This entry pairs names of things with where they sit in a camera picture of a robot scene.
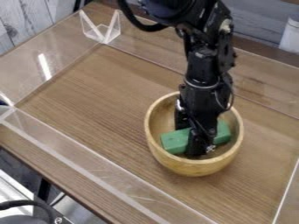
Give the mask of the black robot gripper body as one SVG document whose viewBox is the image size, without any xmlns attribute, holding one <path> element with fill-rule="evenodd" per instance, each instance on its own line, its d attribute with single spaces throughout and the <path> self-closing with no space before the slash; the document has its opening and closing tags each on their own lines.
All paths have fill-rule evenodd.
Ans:
<svg viewBox="0 0 299 224">
<path fill-rule="evenodd" d="M 205 130 L 216 129 L 219 116 L 232 105 L 232 78 L 219 77 L 211 84 L 184 78 L 179 91 L 191 122 L 197 123 Z"/>
</svg>

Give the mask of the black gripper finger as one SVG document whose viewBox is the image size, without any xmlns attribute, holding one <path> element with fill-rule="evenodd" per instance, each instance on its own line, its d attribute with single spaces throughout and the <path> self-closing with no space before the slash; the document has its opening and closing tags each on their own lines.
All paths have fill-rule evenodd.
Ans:
<svg viewBox="0 0 299 224">
<path fill-rule="evenodd" d="M 183 99 L 180 97 L 176 98 L 176 102 L 175 102 L 173 118 L 175 118 L 176 130 L 183 130 L 183 129 L 193 127 L 191 119 L 189 119 L 188 111 L 184 106 Z"/>
<path fill-rule="evenodd" d="M 215 128 L 204 129 L 197 123 L 191 122 L 188 143 L 185 149 L 187 157 L 200 157 L 213 150 L 217 131 Z"/>
</svg>

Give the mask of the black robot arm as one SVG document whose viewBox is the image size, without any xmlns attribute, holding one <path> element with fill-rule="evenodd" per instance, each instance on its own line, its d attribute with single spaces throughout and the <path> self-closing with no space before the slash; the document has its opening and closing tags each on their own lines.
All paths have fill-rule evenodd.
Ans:
<svg viewBox="0 0 299 224">
<path fill-rule="evenodd" d="M 153 24 L 137 20 L 127 0 L 116 0 L 131 24 L 144 32 L 172 27 L 183 39 L 187 72 L 179 86 L 175 128 L 187 129 L 187 157 L 215 149 L 219 116 L 235 101 L 230 69 L 235 66 L 234 22 L 220 0 L 139 0 Z"/>
</svg>

